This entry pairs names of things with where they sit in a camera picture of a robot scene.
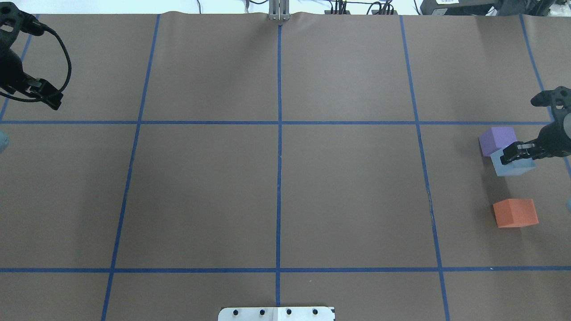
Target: bundle of cables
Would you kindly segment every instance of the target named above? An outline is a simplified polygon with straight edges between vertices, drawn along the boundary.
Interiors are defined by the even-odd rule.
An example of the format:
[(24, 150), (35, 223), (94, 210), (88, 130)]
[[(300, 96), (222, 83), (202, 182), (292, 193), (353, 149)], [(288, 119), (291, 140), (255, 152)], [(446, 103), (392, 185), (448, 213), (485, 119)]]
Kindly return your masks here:
[(367, 14), (369, 14), (371, 8), (373, 8), (374, 5), (379, 5), (379, 10), (374, 14), (392, 15), (395, 13), (395, 7), (392, 6), (391, 2), (392, 0), (386, 0), (385, 3), (383, 4), (379, 1), (375, 1), (369, 6)]
[(333, 10), (333, 3), (331, 1), (329, 1), (329, 3), (331, 4), (330, 14), (347, 14), (347, 0), (336, 0), (335, 11)]

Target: blue round object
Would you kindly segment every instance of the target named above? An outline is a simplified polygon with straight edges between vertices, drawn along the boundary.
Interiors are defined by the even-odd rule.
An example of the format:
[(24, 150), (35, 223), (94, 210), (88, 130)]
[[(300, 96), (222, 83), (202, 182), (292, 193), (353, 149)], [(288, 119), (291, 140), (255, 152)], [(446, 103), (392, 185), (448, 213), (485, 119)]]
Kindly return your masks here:
[(3, 152), (8, 144), (10, 143), (10, 139), (3, 131), (0, 130), (0, 153)]

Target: white bracket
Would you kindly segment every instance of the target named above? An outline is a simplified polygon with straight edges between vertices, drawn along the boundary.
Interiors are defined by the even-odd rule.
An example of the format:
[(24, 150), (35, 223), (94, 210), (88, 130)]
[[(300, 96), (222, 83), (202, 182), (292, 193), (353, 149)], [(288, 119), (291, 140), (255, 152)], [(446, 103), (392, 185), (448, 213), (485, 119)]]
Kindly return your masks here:
[(270, 20), (289, 20), (289, 0), (270, 0)]
[(335, 321), (333, 307), (224, 308), (218, 321)]

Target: orange block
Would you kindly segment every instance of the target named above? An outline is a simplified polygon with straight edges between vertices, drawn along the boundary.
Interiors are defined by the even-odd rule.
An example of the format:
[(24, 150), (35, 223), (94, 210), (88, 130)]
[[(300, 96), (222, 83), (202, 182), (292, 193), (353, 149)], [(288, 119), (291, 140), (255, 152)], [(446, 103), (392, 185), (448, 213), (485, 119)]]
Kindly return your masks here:
[(524, 227), (538, 224), (533, 199), (509, 198), (494, 204), (498, 227)]

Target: white metal plate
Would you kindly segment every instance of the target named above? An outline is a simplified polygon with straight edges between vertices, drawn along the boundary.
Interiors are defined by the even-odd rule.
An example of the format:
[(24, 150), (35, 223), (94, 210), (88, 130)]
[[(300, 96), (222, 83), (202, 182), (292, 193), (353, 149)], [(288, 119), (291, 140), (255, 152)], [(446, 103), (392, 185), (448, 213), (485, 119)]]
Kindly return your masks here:
[(335, 308), (333, 307), (224, 308), (218, 314), (218, 321), (246, 321), (246, 320), (247, 321), (335, 321)]

